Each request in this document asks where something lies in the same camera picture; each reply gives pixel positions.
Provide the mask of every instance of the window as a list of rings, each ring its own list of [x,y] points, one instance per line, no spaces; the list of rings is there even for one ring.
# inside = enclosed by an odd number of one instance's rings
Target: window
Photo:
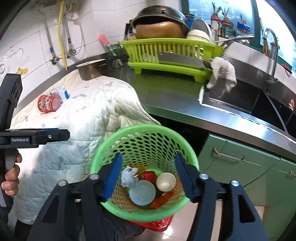
[[[235,27],[237,22],[240,22],[240,14],[242,14],[243,20],[247,21],[247,25],[251,27],[251,33],[254,34],[251,0],[189,0],[189,12],[211,24],[212,2],[216,4],[216,7],[221,6],[222,9],[226,8],[226,10],[229,8],[228,18],[234,23]]]
[[[277,12],[265,0],[256,0],[259,17],[262,20],[264,29],[270,28],[274,31],[279,43],[279,56],[282,57],[288,64],[296,67],[296,43],[288,27],[277,14]],[[268,35],[267,42],[273,41],[273,36]]]

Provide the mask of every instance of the small carton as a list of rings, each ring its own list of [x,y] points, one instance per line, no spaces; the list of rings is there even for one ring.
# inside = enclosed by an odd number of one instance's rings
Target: small carton
[[[66,91],[64,86],[54,88],[52,91],[50,91],[50,95],[58,97],[62,103],[69,99],[68,92]]]

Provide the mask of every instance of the cabinet handle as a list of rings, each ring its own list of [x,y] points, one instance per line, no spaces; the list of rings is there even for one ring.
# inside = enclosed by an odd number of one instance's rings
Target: cabinet handle
[[[291,176],[296,177],[296,175],[292,171],[290,171],[289,173],[291,174]]]
[[[227,158],[229,158],[229,159],[232,159],[232,160],[235,160],[235,161],[238,161],[238,162],[244,162],[244,161],[246,161],[246,158],[245,158],[245,157],[241,159],[241,158],[237,158],[237,157],[235,157],[235,156],[229,156],[229,155],[226,155],[226,154],[220,153],[220,152],[217,151],[217,148],[216,148],[216,147],[213,148],[213,152],[214,152],[217,156],[227,157]]]

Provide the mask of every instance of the white quilted cloth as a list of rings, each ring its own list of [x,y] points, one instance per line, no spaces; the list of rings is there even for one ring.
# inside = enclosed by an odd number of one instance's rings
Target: white quilted cloth
[[[96,149],[112,132],[137,123],[156,123],[126,82],[101,76],[83,81],[75,70],[51,86],[65,86],[70,98],[56,111],[41,114],[37,99],[12,120],[12,129],[59,128],[70,131],[65,142],[19,149],[19,192],[14,198],[17,219],[33,224],[57,182],[81,181],[88,175]]]

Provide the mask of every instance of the pink brush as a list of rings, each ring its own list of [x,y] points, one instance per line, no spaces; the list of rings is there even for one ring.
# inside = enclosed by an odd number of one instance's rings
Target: pink brush
[[[100,41],[101,44],[103,44],[105,47],[106,46],[111,46],[110,41],[107,39],[105,34],[99,34],[98,36],[98,40]],[[111,51],[111,53],[113,54],[113,56],[116,56],[117,54],[114,53],[112,48],[107,48],[108,50]],[[116,59],[114,62],[119,63],[120,66],[123,66],[123,63],[120,59]]]
[[[110,41],[107,39],[105,34],[99,34],[98,40],[101,44],[103,44],[105,47],[110,45]]]

